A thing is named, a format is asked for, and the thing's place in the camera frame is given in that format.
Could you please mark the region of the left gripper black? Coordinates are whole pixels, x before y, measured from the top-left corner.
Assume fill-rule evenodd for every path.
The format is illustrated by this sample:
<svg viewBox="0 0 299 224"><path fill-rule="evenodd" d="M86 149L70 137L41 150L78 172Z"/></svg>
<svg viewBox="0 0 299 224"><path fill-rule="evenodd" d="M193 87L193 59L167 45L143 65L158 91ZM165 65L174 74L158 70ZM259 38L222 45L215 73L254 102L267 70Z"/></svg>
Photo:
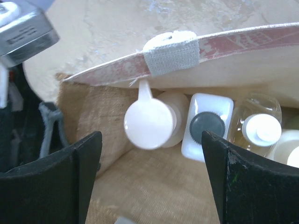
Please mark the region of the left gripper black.
<svg viewBox="0 0 299 224"><path fill-rule="evenodd" d="M2 173L68 146L61 110L34 93L22 64L8 71L8 102L0 111Z"/></svg>

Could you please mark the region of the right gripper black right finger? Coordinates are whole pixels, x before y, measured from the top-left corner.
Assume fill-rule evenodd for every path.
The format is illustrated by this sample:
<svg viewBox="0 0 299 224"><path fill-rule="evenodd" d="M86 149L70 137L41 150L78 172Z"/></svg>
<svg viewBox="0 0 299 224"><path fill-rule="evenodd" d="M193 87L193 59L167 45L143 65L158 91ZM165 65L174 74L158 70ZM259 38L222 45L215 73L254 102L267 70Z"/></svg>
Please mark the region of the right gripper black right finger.
<svg viewBox="0 0 299 224"><path fill-rule="evenodd" d="M299 170L204 131L202 147L222 224L297 224Z"/></svg>

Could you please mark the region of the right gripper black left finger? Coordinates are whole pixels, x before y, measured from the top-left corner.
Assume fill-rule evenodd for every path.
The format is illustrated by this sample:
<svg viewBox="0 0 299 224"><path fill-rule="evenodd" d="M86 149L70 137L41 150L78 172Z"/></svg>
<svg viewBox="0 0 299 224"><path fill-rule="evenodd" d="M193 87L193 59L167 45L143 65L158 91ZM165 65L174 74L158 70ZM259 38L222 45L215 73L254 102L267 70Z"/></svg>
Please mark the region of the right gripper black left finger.
<svg viewBox="0 0 299 224"><path fill-rule="evenodd" d="M102 149L95 131L0 175L2 224L83 224Z"/></svg>

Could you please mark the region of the brown burlap canvas bag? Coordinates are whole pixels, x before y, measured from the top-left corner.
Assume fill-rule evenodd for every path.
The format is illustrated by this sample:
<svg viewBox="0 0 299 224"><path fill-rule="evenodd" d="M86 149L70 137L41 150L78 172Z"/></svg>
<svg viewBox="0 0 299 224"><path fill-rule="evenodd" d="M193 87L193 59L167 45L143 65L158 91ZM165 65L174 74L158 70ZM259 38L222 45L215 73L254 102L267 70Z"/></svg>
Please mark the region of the brown burlap canvas bag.
<svg viewBox="0 0 299 224"><path fill-rule="evenodd" d="M299 25L163 33L63 75L68 139L95 155L87 224L296 224Z"/></svg>

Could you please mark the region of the tan pump lotion bottle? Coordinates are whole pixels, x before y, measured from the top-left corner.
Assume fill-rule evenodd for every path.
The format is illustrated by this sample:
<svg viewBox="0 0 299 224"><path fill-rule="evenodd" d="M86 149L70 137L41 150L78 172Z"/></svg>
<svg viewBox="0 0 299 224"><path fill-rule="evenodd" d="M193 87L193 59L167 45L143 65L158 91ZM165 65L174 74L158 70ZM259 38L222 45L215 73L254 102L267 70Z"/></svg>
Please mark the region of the tan pump lotion bottle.
<svg viewBox="0 0 299 224"><path fill-rule="evenodd" d="M139 82L138 99L127 109L124 130L137 148L154 150L173 147L183 139L189 100L178 91L153 97L147 80Z"/></svg>

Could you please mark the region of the cream round bottle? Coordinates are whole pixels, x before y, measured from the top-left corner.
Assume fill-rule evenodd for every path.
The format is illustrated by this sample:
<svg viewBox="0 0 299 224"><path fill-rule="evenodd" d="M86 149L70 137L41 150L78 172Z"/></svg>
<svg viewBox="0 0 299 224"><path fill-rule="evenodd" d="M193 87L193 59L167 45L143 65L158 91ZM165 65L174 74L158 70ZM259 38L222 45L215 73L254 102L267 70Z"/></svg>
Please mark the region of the cream round bottle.
<svg viewBox="0 0 299 224"><path fill-rule="evenodd" d="M299 167L299 131L283 130L267 158L288 166Z"/></svg>

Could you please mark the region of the clear amber liquid bottle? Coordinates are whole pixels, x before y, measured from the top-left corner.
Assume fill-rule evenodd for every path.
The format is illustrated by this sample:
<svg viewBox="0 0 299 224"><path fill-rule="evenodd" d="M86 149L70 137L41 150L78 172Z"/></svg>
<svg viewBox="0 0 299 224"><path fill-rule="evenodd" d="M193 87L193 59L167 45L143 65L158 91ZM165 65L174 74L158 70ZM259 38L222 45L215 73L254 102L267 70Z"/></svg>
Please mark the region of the clear amber liquid bottle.
<svg viewBox="0 0 299 224"><path fill-rule="evenodd" d="M281 123L278 100L252 92L235 102L227 140L265 157L281 137Z"/></svg>

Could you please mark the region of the white bottle with black cap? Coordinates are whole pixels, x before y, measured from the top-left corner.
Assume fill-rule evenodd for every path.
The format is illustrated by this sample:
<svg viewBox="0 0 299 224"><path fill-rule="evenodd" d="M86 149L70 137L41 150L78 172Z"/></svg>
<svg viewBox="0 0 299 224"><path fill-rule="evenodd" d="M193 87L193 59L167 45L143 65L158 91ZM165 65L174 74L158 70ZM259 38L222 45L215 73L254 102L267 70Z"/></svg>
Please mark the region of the white bottle with black cap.
<svg viewBox="0 0 299 224"><path fill-rule="evenodd" d="M184 157L204 162L202 132L210 131L226 139L232 118L232 99L204 93L192 96L187 115L181 153Z"/></svg>

